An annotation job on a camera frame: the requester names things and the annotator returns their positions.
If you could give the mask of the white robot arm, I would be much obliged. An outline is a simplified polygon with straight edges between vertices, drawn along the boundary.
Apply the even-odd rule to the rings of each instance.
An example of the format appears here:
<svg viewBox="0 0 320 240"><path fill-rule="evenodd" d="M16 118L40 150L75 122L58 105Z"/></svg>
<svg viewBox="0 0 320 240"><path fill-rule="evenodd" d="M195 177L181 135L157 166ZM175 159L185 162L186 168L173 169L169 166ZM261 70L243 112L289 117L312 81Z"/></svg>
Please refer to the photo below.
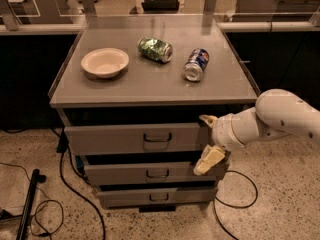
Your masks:
<svg viewBox="0 0 320 240"><path fill-rule="evenodd" d="M211 129L208 144L193 170L206 174L221 162L227 152L245 148L253 141L270 141L287 135L301 136L320 143L320 112L295 94L270 89L263 92L255 106L222 117L201 115Z"/></svg>

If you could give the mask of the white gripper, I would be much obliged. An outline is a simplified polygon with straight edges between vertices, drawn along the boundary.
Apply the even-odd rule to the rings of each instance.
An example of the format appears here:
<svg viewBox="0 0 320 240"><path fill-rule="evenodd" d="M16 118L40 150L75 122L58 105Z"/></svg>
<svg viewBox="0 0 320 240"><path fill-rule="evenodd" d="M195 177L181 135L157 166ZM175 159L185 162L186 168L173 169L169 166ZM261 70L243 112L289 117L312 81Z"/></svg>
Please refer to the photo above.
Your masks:
<svg viewBox="0 0 320 240"><path fill-rule="evenodd" d="M212 128L212 140L216 145L207 145L204 148L193 169L194 174L198 176L206 174L212 167L221 162L226 156L226 151L231 152L244 147L244 144L239 141L234 133L232 114L219 118L212 115L200 115L199 119Z"/></svg>

